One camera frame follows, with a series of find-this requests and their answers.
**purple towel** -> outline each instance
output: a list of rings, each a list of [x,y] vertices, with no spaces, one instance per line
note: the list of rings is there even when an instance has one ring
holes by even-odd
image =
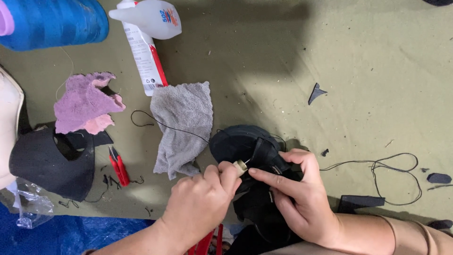
[[[88,120],[111,112],[122,112],[115,100],[100,88],[107,86],[114,74],[103,72],[73,75],[66,81],[66,92],[53,109],[57,122],[56,133],[67,134],[83,128]]]

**right hand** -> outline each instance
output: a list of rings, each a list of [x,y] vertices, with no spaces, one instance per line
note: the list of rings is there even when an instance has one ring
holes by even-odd
[[[275,205],[294,233],[305,241],[330,246],[339,236],[340,224],[330,209],[315,155],[301,149],[279,154],[286,162],[300,164],[304,173],[300,182],[256,168],[249,169],[249,174],[271,186]]]

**glue bottle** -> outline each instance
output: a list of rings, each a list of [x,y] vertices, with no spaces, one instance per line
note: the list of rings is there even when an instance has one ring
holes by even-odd
[[[142,80],[143,88],[145,89],[145,94],[149,97],[153,95],[153,91],[156,88],[157,84],[168,86],[167,79],[165,78],[164,70],[157,55],[156,47],[154,45],[153,39],[151,36],[142,32],[139,27],[135,24],[128,23],[134,22],[136,24],[141,24],[140,18],[138,20],[131,20],[130,11],[131,9],[139,8],[142,2],[136,2],[134,0],[122,0],[117,4],[117,10],[111,10],[109,16],[116,20],[121,20],[123,23],[124,31],[126,33],[127,40],[129,41],[130,48],[132,49],[132,54],[137,64],[137,68]]]

